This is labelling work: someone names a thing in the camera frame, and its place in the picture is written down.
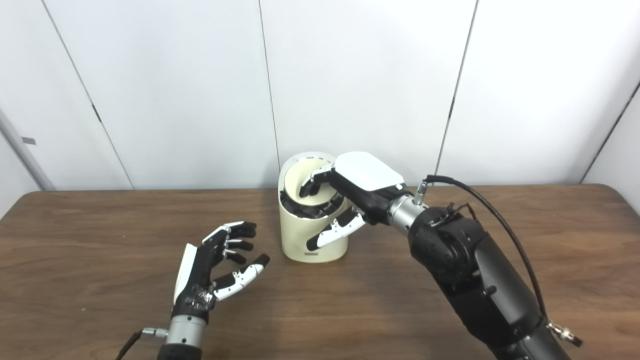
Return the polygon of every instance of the cable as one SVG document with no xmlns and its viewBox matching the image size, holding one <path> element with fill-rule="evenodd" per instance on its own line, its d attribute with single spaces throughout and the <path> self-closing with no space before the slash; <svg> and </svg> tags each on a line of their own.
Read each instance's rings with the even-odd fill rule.
<svg viewBox="0 0 640 360">
<path fill-rule="evenodd" d="M 124 356 L 124 354 L 126 354 L 127 351 L 129 351 L 129 349 L 133 346 L 133 344 L 135 344 L 136 341 L 140 339 L 140 336 L 142 336 L 142 330 L 134 332 L 133 335 L 131 335 L 131 337 L 129 338 L 129 340 L 127 340 L 124 346 L 120 349 L 120 352 L 116 357 L 116 360 L 122 360 L 122 357 Z"/>
<path fill-rule="evenodd" d="M 455 185 L 461 188 L 462 190 L 465 190 L 466 192 L 473 195 L 476 199 L 478 199 L 478 201 L 482 203 L 482 205 L 484 205 L 489 210 L 491 214 L 493 214 L 493 216 L 495 216 L 496 219 L 498 219 L 498 221 L 500 222 L 504 230 L 509 234 L 509 237 L 511 238 L 511 240 L 513 240 L 513 245 L 515 245 L 516 249 L 518 249 L 518 253 L 520 253 L 520 257 L 524 262 L 524 266 L 527 268 L 527 273 L 529 273 L 529 278 L 531 279 L 531 286 L 533 286 L 533 291 L 536 293 L 536 298 L 538 299 L 538 306 L 540 307 L 540 312 L 546 319 L 548 319 L 547 309 L 545 307 L 545 301 L 542 299 L 542 291 L 540 290 L 540 284 L 538 283 L 538 278 L 536 278 L 536 274 L 533 271 L 533 266 L 531 266 L 531 262 L 529 261 L 527 254 L 524 252 L 524 248 L 522 247 L 520 240 L 518 240 L 518 237 L 513 232 L 511 226 L 507 224 L 507 220 L 505 220 L 502 217 L 502 215 L 500 215 L 498 210 L 496 210 L 493 207 L 493 205 L 489 203 L 488 200 L 486 200 L 482 195 L 480 195 L 480 193 L 475 191 L 469 185 L 461 183 L 458 180 L 455 180 L 451 177 L 440 176 L 440 175 L 428 175 L 427 178 L 425 178 L 424 182 Z"/>
</svg>

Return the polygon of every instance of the robot finger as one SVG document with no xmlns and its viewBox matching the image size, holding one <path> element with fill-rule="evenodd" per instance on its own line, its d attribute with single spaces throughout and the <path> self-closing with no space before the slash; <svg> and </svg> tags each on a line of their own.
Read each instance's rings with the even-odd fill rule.
<svg viewBox="0 0 640 360">
<path fill-rule="evenodd" d="M 302 181 L 300 186 L 300 197 L 307 197 L 317 195 L 320 191 L 320 186 L 329 182 L 329 178 L 332 173 L 332 165 L 327 164 L 322 168 L 312 171 L 306 179 Z"/>
<path fill-rule="evenodd" d="M 253 244 L 242 239 L 231 239 L 227 241 L 227 249 L 240 249 L 245 251 L 253 250 Z"/>
<path fill-rule="evenodd" d="M 362 218 L 362 215 L 357 212 L 354 207 L 351 207 L 350 210 L 340 214 L 332 223 L 322 229 L 318 235 L 307 240 L 307 249 L 309 251 L 316 251 L 336 240 L 355 233 L 359 228 L 364 226 L 364 224 L 366 224 L 366 222 Z"/>
<path fill-rule="evenodd" d="M 268 263 L 269 256 L 262 254 L 253 263 L 243 266 L 240 270 L 213 280 L 216 283 L 216 290 L 213 294 L 220 301 L 239 292 L 252 282 Z"/>
<path fill-rule="evenodd" d="M 240 264 L 240 265 L 246 264 L 246 257 L 232 250 L 225 250 L 225 259 L 231 260 L 236 264 Z"/>
<path fill-rule="evenodd" d="M 229 228 L 225 225 L 218 226 L 217 229 L 211 232 L 202 239 L 202 245 L 218 245 L 229 239 Z"/>
<path fill-rule="evenodd" d="M 229 228 L 229 236 L 231 238 L 254 238 L 255 237 L 255 222 L 238 221 L 225 224 Z"/>
</svg>

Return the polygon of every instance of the metal connector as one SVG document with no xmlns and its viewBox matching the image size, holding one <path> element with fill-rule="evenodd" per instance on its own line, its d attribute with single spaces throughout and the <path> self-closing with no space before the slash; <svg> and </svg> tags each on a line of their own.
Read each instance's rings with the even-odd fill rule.
<svg viewBox="0 0 640 360">
<path fill-rule="evenodd" d="M 169 336 L 169 330 L 155 327 L 146 327 L 142 329 L 142 335 L 159 339 L 166 339 L 166 337 Z"/>
<path fill-rule="evenodd" d="M 582 339 L 574 335 L 568 328 L 556 325 L 552 322 L 547 324 L 547 328 L 551 330 L 560 340 L 568 341 L 576 347 L 582 345 Z"/>
<path fill-rule="evenodd" d="M 413 203 L 415 205 L 422 205 L 422 201 L 424 200 L 424 194 L 427 192 L 427 182 L 422 180 L 420 185 L 418 185 L 418 190 L 415 191 L 415 196 L 413 197 Z"/>
</svg>

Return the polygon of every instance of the wood grain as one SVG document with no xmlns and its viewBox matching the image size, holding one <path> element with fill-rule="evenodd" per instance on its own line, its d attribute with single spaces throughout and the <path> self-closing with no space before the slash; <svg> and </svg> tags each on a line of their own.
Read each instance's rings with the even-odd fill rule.
<svg viewBox="0 0 640 360">
<path fill-rule="evenodd" d="M 555 322 L 586 344 L 574 360 L 639 359 L 640 218 L 610 188 L 479 186 L 521 237 Z M 205 359 L 493 359 L 471 337 L 406 240 L 365 227 L 332 263 L 280 250 L 275 190 L 39 192 L 0 221 L 3 359 L 114 359 L 130 334 L 166 327 L 187 242 L 224 222 L 258 223 L 271 263 L 220 302 Z M 471 200 L 449 187 L 427 203 Z M 521 274 L 517 253 L 487 211 L 485 227 Z M 232 269 L 216 268 L 214 275 Z M 156 358 L 140 340 L 126 359 Z"/>
</svg>

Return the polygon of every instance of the panel seam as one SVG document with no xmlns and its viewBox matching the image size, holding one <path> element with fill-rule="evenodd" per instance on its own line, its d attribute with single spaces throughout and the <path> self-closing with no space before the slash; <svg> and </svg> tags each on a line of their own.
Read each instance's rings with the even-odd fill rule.
<svg viewBox="0 0 640 360">
<path fill-rule="evenodd" d="M 460 78 L 462 77 L 462 70 L 465 66 L 465 59 L 467 58 L 467 50 L 469 48 L 469 40 L 471 39 L 471 32 L 474 28 L 474 22 L 476 21 L 476 12 L 478 10 L 478 4 L 480 0 L 476 0 L 474 6 L 474 13 L 471 16 L 471 22 L 469 24 L 469 32 L 467 33 L 467 41 L 465 42 L 465 50 L 462 52 L 462 59 L 460 60 L 460 68 L 458 69 L 458 77 L 456 78 L 456 86 L 453 89 L 453 97 L 451 98 L 451 105 L 449 106 L 449 115 L 447 116 L 447 123 L 444 127 L 444 133 L 442 134 L 442 142 L 440 143 L 440 152 L 438 153 L 438 161 L 436 162 L 436 169 L 434 174 L 438 174 L 440 168 L 440 160 L 442 160 L 442 154 L 444 152 L 444 144 L 447 139 L 447 133 L 449 132 L 449 125 L 451 124 L 451 115 L 453 114 L 453 107 L 456 104 L 456 96 L 458 94 L 458 87 L 460 85 Z"/>
<path fill-rule="evenodd" d="M 269 73 L 269 58 L 267 56 L 267 40 L 264 36 L 264 21 L 262 20 L 262 1 L 258 0 L 258 9 L 260 11 L 260 28 L 262 30 L 262 47 L 264 49 L 264 64 L 267 69 L 267 84 L 269 86 L 269 103 L 271 104 L 271 121 L 273 122 L 273 136 L 276 142 L 276 157 L 278 158 L 278 171 L 280 171 L 280 148 L 278 146 L 278 129 L 276 127 L 276 117 L 273 111 L 273 94 L 271 93 L 271 74 Z"/>
<path fill-rule="evenodd" d="M 71 61 L 71 65 L 73 66 L 74 71 L 76 72 L 76 76 L 77 76 L 78 80 L 80 80 L 80 84 L 82 85 L 82 88 L 84 89 L 84 93 L 86 94 L 86 97 L 89 100 L 89 103 L 91 103 L 91 107 L 93 109 L 93 112 L 95 113 L 96 118 L 100 122 L 100 125 L 102 126 L 102 130 L 104 131 L 104 134 L 107 136 L 107 139 L 109 140 L 109 144 L 111 145 L 111 149 L 113 149 L 113 152 L 115 153 L 116 158 L 118 159 L 120 167 L 122 167 L 122 171 L 124 172 L 124 175 L 127 178 L 127 181 L 129 182 L 129 185 L 131 186 L 131 188 L 133 190 L 135 190 L 136 188 L 133 186 L 133 182 L 131 182 L 131 178 L 129 177 L 129 173 L 127 172 L 127 169 L 124 167 L 124 164 L 122 163 L 122 159 L 120 158 L 120 154 L 116 150 L 115 145 L 113 145 L 113 141 L 111 139 L 111 136 L 109 135 L 109 131 L 107 131 L 107 128 L 104 126 L 104 123 L 102 122 L 102 118 L 100 117 L 100 114 L 98 113 L 98 110 L 96 109 L 95 104 L 93 103 L 93 99 L 91 98 L 91 94 L 89 94 L 89 90 L 86 88 L 86 85 L 84 83 L 84 80 L 82 79 L 82 76 L 80 76 L 80 72 L 78 71 L 78 68 L 76 66 L 76 62 L 74 61 L 73 57 L 71 57 L 71 53 L 69 52 L 69 48 L 67 47 L 67 43 L 65 42 L 65 40 L 62 37 L 62 34 L 60 33 L 60 29 L 58 29 L 58 25 L 56 24 L 55 20 L 53 19 L 53 16 L 51 15 L 51 12 L 49 11 L 49 7 L 47 6 L 47 3 L 45 3 L 45 0 L 40 0 L 40 2 L 42 3 L 42 6 L 44 6 L 44 10 L 47 12 L 47 16 L 49 17 L 49 20 L 51 21 L 51 24 L 53 25 L 53 28 L 56 30 L 56 34 L 58 34 L 58 39 L 60 39 L 60 42 L 62 43 L 62 46 L 64 47 L 65 52 L 67 53 L 67 58 L 69 58 L 69 61 Z"/>
<path fill-rule="evenodd" d="M 638 85 L 636 85 L 636 88 L 631 93 L 631 96 L 629 97 L 629 100 L 625 104 L 624 108 L 622 108 L 622 112 L 620 113 L 620 115 L 618 115 L 618 118 L 613 123 L 613 126 L 611 127 L 611 130 L 609 130 L 609 133 L 607 134 L 607 137 L 605 137 L 604 141 L 602 142 L 602 144 L 600 144 L 600 148 L 598 149 L 598 152 L 596 152 L 595 156 L 591 160 L 591 163 L 589 164 L 589 167 L 584 172 L 584 175 L 582 176 L 582 179 L 580 179 L 580 184 L 582 184 L 584 182 L 585 178 L 587 178 L 587 174 L 589 173 L 589 171 L 593 167 L 593 164 L 595 164 L 596 160 L 600 156 L 600 153 L 602 152 L 602 149 L 604 149 L 605 145 L 607 145 L 607 142 L 609 141 L 609 138 L 611 137 L 611 134 L 613 134 L 613 131 L 616 129 L 616 127 L 620 123 L 620 119 L 622 119 L 622 116 L 624 116 L 624 114 L 627 112 L 627 108 L 629 107 L 629 104 L 631 103 L 631 101 L 633 101 L 634 97 L 637 95 L 639 88 L 640 88 L 640 83 L 638 83 Z"/>
</svg>

